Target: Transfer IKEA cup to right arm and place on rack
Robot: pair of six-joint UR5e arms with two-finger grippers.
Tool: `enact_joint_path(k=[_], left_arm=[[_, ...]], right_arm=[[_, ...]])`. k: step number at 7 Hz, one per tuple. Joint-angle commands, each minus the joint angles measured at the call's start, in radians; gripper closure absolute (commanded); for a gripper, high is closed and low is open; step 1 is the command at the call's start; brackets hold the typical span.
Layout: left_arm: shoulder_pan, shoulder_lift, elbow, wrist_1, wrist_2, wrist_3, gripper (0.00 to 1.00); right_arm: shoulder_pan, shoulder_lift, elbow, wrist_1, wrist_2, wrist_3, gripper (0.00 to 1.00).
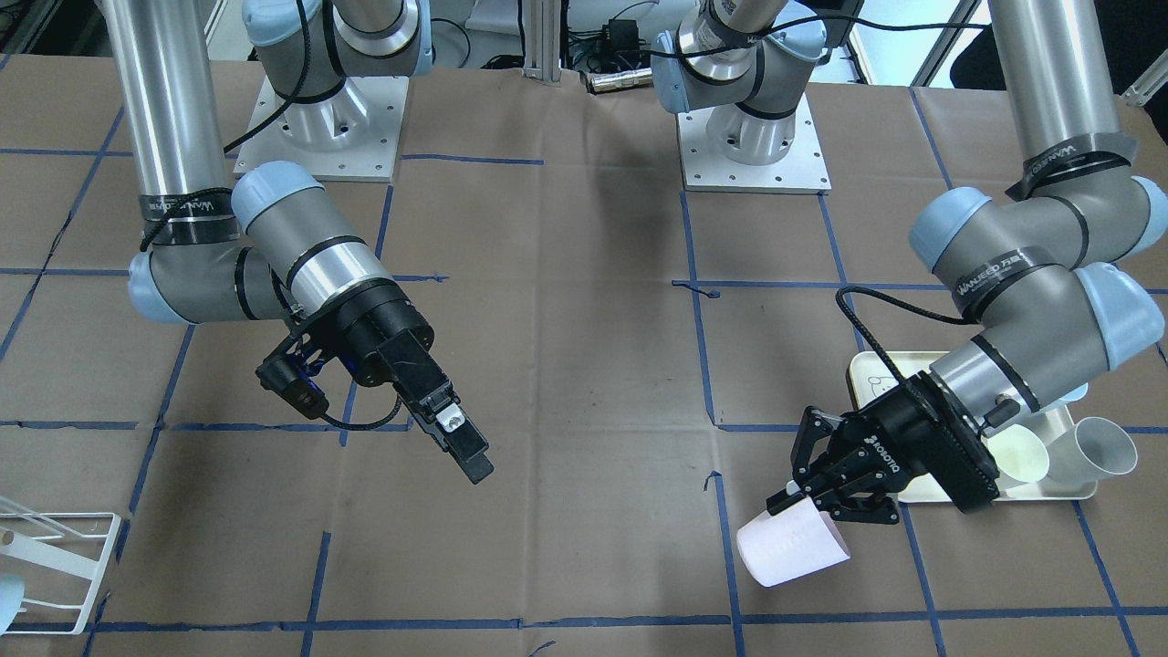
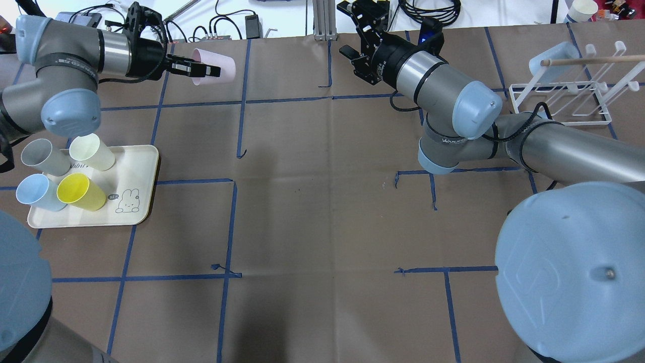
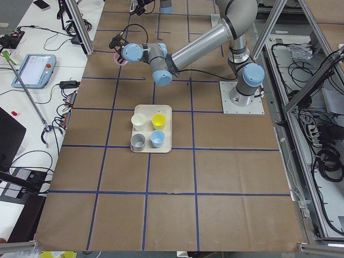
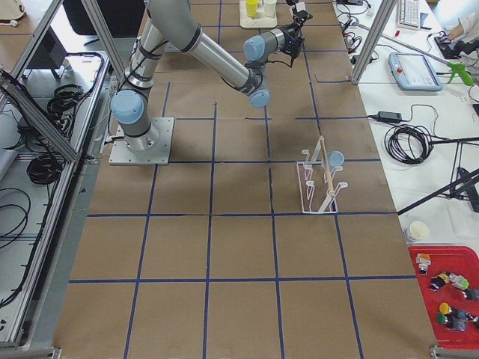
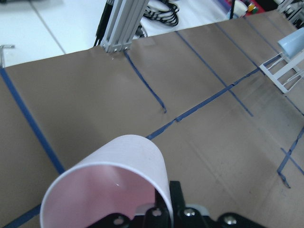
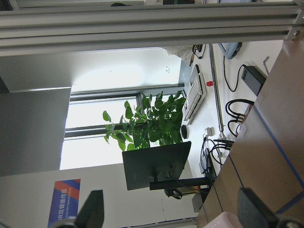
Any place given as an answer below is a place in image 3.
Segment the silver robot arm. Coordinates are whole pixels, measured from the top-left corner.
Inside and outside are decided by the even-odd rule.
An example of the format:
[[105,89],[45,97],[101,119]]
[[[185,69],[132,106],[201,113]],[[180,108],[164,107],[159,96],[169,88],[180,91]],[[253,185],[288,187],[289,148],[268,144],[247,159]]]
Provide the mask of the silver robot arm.
[[[142,14],[151,14],[155,7],[153,7],[153,10],[151,12],[146,12],[146,6],[150,3],[154,2],[154,0],[137,0],[137,1],[131,1],[130,5],[130,15],[142,15]],[[169,14],[173,10],[171,0],[160,0],[160,12],[162,14]]]
[[220,12],[218,23],[197,40],[179,51],[169,54],[163,43],[129,43],[117,34],[109,43],[116,51],[114,60],[118,65],[128,62],[145,62],[150,66],[157,85],[166,86],[183,68],[229,42],[228,64],[238,81],[229,93],[231,102],[245,107],[252,104],[257,88],[262,84],[263,68],[252,62],[245,34],[257,15],[256,1],[216,1]]

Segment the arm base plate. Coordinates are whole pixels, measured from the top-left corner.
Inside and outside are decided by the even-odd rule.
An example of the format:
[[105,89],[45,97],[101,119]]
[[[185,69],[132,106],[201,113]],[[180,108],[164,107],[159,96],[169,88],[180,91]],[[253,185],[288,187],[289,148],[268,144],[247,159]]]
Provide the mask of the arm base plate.
[[216,14],[216,13],[210,14],[210,21],[211,21],[211,27],[215,27],[221,21],[220,14]]
[[220,95],[224,114],[264,115],[261,97],[244,96],[238,92],[237,82],[220,81]]

